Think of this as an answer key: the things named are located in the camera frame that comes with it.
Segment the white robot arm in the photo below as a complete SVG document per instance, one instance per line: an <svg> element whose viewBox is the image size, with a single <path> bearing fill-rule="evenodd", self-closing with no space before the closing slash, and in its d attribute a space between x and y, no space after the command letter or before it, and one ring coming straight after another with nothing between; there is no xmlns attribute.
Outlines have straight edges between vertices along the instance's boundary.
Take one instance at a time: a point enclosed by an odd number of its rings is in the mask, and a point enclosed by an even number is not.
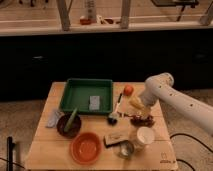
<svg viewBox="0 0 213 171"><path fill-rule="evenodd" d="M175 90L173 84L170 73L150 76L139 99L144 106L153 106L160 99L213 136L213 106Z"/></svg>

